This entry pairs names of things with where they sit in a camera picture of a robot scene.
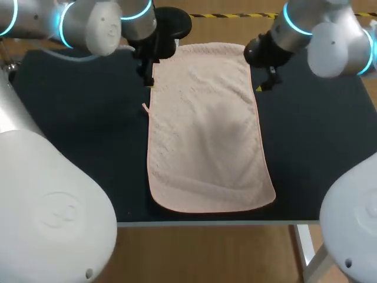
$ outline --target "black table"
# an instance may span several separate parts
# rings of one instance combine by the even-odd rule
[[[361,79],[317,78],[303,51],[280,69],[283,84],[255,92],[276,200],[249,212],[172,212],[150,195],[141,106],[149,104],[150,89],[135,68],[129,51],[88,63],[31,51],[14,81],[46,137],[105,190],[120,225],[317,221],[331,184],[377,151],[377,114]],[[254,89],[265,79],[264,70],[252,68]]]

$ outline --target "yellow black hazard tape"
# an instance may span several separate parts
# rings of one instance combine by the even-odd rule
[[[275,19],[277,13],[253,13],[253,14],[190,14],[191,18],[270,18]],[[376,17],[377,13],[356,13],[357,17]]]

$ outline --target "wooden floor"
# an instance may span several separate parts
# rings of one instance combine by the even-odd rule
[[[192,14],[279,12],[285,0],[156,0]],[[376,0],[354,0],[355,12],[376,12]],[[272,24],[267,18],[193,19],[182,44],[247,44]],[[12,54],[29,45],[8,41]],[[364,80],[377,105],[377,80]],[[320,229],[311,228],[314,242]],[[287,226],[223,228],[122,228],[110,263],[96,283],[295,283],[300,282],[295,246]],[[346,282],[334,269],[322,283]]]

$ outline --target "blue led ring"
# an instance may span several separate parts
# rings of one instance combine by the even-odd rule
[[[297,25],[295,25],[289,18],[288,16],[288,3],[285,3],[284,5],[284,9],[283,9],[283,14],[284,14],[284,17],[285,17],[285,20],[287,21],[287,23],[289,24],[289,26],[291,28],[293,28],[295,31],[301,33],[301,34],[305,34],[305,35],[313,35],[312,33],[310,32],[307,32],[307,31],[303,31],[302,29],[300,29]]]
[[[70,6],[72,6],[73,4],[75,4],[75,2],[72,2],[72,3],[69,3],[63,10],[63,13],[61,14],[61,17],[60,17],[60,24],[59,24],[59,33],[60,33],[60,38],[61,38],[61,41],[63,42],[63,44],[65,46],[67,46],[68,48],[70,49],[73,49],[72,46],[70,46],[67,41],[65,40],[65,37],[64,37],[64,33],[63,33],[63,22],[64,22],[64,17],[65,17],[65,14],[67,13],[68,9],[70,8]]]
[[[130,21],[132,19],[137,19],[137,18],[141,17],[142,15],[144,15],[146,12],[148,12],[148,10],[149,10],[149,8],[151,8],[151,6],[152,6],[152,0],[149,0],[149,3],[146,6],[146,8],[144,10],[142,10],[139,14],[136,14],[136,15],[131,16],[131,17],[122,17],[121,20]]]
[[[14,8],[13,8],[12,21],[9,24],[9,26],[6,28],[6,30],[3,31],[2,33],[0,33],[0,37],[7,34],[13,28],[14,24],[16,23],[16,19],[17,19],[17,15],[18,15],[18,2],[17,2],[17,0],[13,0],[13,5],[14,5]]]
[[[366,31],[365,29],[363,29],[366,36],[368,37],[368,40],[369,40],[369,44],[371,45],[371,54],[369,56],[369,60],[368,60],[368,63],[366,63],[366,66],[365,68],[358,73],[358,75],[362,75],[363,73],[365,73],[367,70],[369,70],[369,68],[371,67],[372,65],[372,61],[373,61],[373,39],[371,37],[371,35],[369,34],[368,31]]]

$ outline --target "towel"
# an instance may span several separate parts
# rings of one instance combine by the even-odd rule
[[[184,45],[154,64],[147,166],[151,195],[161,206],[235,212],[275,199],[243,50]]]

